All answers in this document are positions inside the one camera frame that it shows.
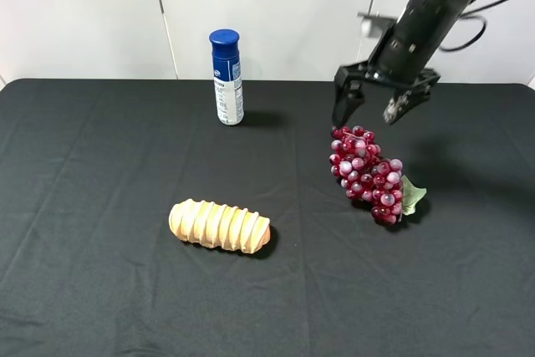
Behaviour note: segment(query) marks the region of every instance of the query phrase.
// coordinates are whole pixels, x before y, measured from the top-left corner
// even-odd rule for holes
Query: bottle cap
[[[211,54],[217,59],[234,59],[240,54],[237,48],[239,33],[232,29],[218,29],[210,34]]]

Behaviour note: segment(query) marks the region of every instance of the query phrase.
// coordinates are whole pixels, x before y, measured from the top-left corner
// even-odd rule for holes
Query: can label
[[[217,117],[226,125],[243,119],[242,69],[238,58],[214,59]]]

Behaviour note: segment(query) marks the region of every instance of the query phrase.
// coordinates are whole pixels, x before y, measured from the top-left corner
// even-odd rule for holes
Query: grape leaf
[[[412,215],[416,212],[418,201],[427,194],[427,189],[415,187],[407,176],[401,177],[401,181],[403,181],[403,214]]]

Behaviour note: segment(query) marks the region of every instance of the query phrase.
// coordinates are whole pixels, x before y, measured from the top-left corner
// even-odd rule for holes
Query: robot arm
[[[387,25],[368,61],[339,68],[334,78],[333,125],[344,125],[364,103],[365,87],[393,90],[384,113],[389,124],[428,100],[440,75],[425,65],[473,1],[410,0],[400,19]]]

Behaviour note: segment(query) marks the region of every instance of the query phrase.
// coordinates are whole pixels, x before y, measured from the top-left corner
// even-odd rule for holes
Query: bottle
[[[243,119],[239,38],[240,35],[231,29],[218,29],[210,34],[217,117],[224,125],[237,125]]]

